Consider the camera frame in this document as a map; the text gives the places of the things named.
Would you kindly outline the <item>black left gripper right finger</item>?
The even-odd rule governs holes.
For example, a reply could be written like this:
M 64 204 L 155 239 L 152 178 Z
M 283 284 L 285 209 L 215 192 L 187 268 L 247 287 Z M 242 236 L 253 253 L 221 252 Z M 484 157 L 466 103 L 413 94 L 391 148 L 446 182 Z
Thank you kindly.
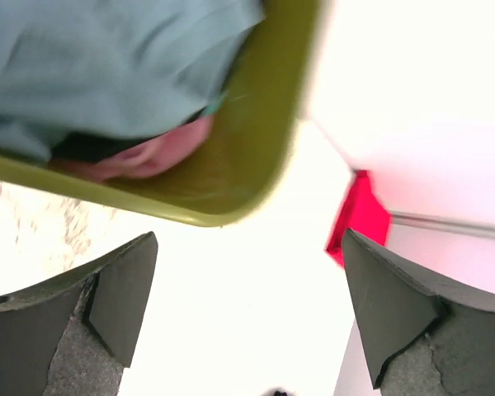
M 495 294 L 348 229 L 342 251 L 370 381 L 383 395 L 495 395 Z

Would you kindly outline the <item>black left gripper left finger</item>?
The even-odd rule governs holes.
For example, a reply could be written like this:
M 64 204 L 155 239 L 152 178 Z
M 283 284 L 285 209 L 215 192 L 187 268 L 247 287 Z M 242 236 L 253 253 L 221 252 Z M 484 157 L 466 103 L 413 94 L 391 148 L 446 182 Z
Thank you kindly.
M 0 295 L 0 396 L 116 395 L 130 367 L 158 255 L 152 232 Z

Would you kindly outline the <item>folded red t shirt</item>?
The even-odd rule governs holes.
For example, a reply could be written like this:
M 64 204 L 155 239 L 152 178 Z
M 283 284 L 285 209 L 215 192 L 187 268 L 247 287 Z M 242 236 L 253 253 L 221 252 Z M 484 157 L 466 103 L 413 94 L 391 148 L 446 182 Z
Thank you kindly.
M 390 225 L 391 215 L 376 197 L 372 176 L 366 170 L 354 171 L 352 182 L 333 223 L 325 252 L 344 268 L 342 239 L 347 229 L 353 229 L 384 246 Z

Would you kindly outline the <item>pink garment in bin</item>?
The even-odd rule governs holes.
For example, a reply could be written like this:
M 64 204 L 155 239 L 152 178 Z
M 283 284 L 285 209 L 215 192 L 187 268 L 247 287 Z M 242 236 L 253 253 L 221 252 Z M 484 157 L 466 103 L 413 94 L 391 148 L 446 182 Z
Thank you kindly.
M 209 137 L 213 121 L 206 115 L 98 163 L 55 158 L 50 164 L 95 182 L 157 176 L 192 155 Z

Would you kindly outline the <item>olive green plastic bin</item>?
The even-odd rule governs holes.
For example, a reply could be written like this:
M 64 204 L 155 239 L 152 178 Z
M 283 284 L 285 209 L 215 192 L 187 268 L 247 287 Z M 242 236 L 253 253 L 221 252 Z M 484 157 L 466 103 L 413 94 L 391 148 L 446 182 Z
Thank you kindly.
M 0 156 L 0 181 L 201 227 L 243 218 L 282 173 L 322 8 L 266 2 L 266 20 L 233 69 L 210 137 L 169 171 L 97 184 Z

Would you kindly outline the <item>light blue t shirt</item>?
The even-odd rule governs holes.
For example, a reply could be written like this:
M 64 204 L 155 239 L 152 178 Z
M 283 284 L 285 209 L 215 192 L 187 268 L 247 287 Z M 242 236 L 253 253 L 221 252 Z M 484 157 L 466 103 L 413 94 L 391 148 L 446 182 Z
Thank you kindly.
M 212 112 L 259 1 L 0 1 L 0 152 L 147 139 Z

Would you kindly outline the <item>right aluminium corner post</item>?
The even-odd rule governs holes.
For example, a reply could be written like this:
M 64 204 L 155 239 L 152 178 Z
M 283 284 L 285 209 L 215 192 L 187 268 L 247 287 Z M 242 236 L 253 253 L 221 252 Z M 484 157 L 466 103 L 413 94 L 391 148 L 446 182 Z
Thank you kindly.
M 495 224 L 472 223 L 398 211 L 392 211 L 390 214 L 394 224 L 495 240 Z

